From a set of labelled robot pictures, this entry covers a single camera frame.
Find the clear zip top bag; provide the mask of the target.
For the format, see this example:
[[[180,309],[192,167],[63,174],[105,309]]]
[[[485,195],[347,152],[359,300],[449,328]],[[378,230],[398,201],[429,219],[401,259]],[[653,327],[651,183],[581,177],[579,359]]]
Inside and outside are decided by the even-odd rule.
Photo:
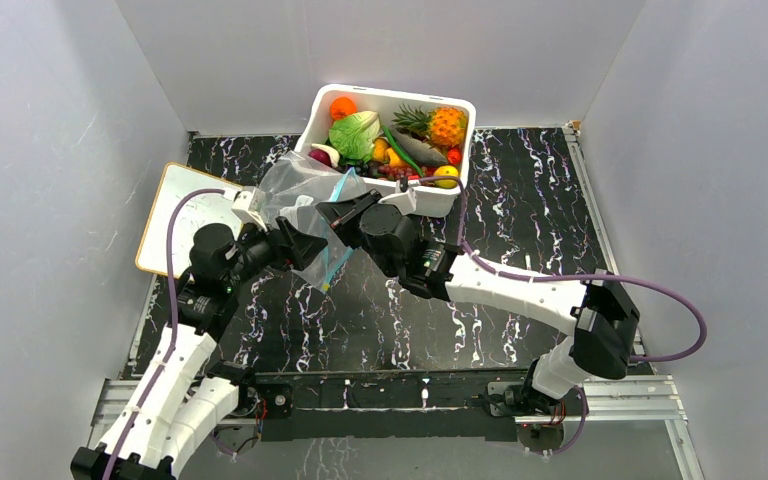
[[[310,157],[290,152],[266,171],[257,188],[263,193],[258,213],[269,225],[276,225],[282,216],[300,232],[327,240],[312,264],[296,274],[312,287],[328,291],[353,249],[340,241],[316,206],[366,193],[364,181],[354,173],[339,173]]]

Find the toy pineapple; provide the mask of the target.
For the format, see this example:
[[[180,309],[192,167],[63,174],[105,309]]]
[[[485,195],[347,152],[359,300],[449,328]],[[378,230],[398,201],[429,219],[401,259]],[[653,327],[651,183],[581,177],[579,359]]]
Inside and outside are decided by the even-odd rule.
[[[395,125],[437,147],[454,148],[466,140],[468,116],[454,107],[426,110],[401,105],[394,113]]]

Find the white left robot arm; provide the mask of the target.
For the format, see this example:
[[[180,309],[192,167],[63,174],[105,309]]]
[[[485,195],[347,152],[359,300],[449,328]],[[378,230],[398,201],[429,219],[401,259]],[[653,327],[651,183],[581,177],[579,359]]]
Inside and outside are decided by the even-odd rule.
[[[220,420],[253,412],[251,368],[217,364],[203,380],[196,375],[235,314],[241,285],[268,268],[301,271],[327,245],[284,217],[274,227],[248,223],[241,234],[222,223],[199,228],[189,267],[170,285],[170,320],[150,366],[98,444],[77,450],[72,476],[175,479]]]

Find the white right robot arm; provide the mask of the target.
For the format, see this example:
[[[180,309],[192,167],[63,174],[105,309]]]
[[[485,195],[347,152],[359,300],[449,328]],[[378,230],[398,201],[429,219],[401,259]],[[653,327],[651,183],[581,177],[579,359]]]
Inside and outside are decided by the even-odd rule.
[[[421,236],[377,191],[316,208],[344,245],[365,251],[410,293],[506,310],[563,334],[559,345],[532,362],[522,384],[487,386],[482,401],[488,414],[549,414],[591,377],[626,377],[640,314],[611,273],[562,281],[521,269],[505,272],[465,246]]]

